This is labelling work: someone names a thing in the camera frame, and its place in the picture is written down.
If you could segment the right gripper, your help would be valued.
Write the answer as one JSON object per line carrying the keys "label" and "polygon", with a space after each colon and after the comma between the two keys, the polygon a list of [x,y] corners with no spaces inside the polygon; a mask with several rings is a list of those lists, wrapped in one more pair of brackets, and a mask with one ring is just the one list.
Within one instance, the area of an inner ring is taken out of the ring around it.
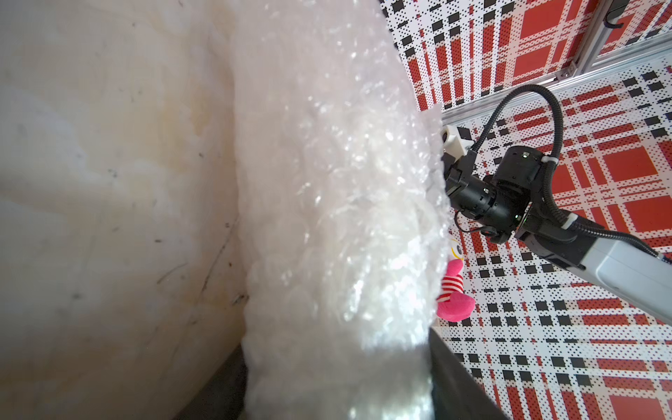
{"label": "right gripper", "polygon": [[491,180],[474,175],[477,153],[469,150],[457,159],[445,152],[444,180],[446,193],[453,208],[475,221],[504,220],[504,192]]}

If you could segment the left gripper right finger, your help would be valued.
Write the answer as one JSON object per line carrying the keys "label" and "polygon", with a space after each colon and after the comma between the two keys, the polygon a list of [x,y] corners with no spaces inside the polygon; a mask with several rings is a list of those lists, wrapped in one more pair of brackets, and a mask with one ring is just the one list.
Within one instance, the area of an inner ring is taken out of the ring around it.
{"label": "left gripper right finger", "polygon": [[429,345],[435,419],[508,419],[433,328]]}

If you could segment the bubble wrap sheet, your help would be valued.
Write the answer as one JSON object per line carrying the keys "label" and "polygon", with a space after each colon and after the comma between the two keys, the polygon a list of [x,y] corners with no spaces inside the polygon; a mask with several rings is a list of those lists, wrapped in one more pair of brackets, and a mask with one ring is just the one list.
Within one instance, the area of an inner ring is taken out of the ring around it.
{"label": "bubble wrap sheet", "polygon": [[251,419],[431,419],[437,125],[375,1],[235,1]]}

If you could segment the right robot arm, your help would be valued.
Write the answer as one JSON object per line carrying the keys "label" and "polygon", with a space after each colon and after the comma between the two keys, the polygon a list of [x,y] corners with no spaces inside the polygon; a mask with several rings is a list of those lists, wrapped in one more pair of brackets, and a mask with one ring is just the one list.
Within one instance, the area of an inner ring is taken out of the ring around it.
{"label": "right robot arm", "polygon": [[[528,93],[541,96],[551,109],[551,152],[512,146],[494,174],[479,178],[481,146],[505,107]],[[556,203],[552,182],[563,147],[563,121],[560,102],[547,87],[524,85],[504,97],[477,139],[469,129],[444,126],[444,181],[455,215],[476,222],[475,232],[490,243],[515,237],[547,262],[669,324],[670,259],[636,236],[605,229]]]}

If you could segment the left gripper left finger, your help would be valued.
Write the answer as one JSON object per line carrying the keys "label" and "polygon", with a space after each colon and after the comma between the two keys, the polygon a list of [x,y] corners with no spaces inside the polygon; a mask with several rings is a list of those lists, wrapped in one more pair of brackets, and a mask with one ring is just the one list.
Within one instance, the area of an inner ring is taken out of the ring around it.
{"label": "left gripper left finger", "polygon": [[248,367],[238,346],[174,419],[241,419]]}

